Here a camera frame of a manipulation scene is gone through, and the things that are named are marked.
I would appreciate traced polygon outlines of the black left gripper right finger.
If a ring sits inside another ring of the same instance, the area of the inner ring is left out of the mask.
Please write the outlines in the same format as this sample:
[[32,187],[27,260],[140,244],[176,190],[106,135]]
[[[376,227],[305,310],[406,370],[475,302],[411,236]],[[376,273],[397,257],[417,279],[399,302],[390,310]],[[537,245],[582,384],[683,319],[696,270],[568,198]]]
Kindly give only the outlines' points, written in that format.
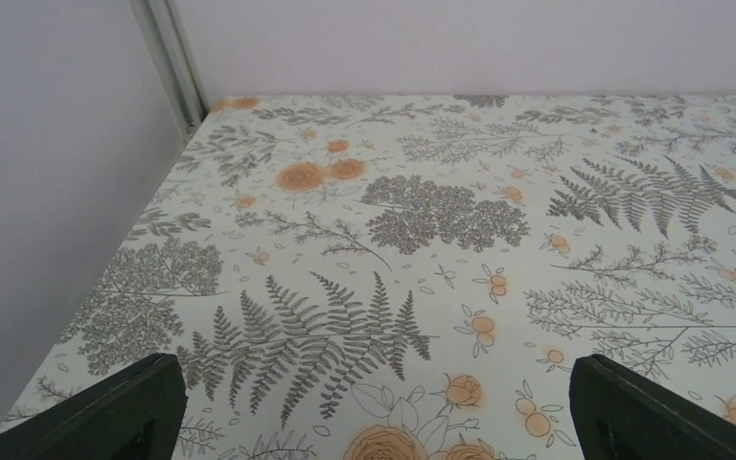
[[603,355],[575,360],[569,409],[587,460],[736,459],[736,425]]

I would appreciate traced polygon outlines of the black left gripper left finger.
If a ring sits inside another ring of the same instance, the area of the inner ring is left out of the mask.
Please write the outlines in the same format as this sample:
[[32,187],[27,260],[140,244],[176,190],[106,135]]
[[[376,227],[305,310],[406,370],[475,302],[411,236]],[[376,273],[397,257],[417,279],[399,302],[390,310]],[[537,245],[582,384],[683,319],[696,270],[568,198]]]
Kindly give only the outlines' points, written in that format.
[[187,401],[177,357],[153,354],[0,433],[0,459],[170,459]]

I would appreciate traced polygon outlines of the floral table cover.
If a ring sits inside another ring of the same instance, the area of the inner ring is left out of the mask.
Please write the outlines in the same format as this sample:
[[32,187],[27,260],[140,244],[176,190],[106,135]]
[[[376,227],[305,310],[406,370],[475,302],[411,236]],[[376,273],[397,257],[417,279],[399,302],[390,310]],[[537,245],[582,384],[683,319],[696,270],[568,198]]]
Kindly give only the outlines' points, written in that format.
[[590,354],[736,425],[736,96],[224,99],[2,428],[156,352],[177,459],[578,459]]

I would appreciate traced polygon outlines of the aluminium frame corner post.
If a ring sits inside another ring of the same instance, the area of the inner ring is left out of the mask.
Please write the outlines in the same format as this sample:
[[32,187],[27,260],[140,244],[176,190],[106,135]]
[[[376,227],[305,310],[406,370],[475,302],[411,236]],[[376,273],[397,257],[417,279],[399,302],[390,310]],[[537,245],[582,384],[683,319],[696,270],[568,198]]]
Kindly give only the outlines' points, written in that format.
[[173,0],[130,0],[129,4],[187,145],[209,109],[177,5]]

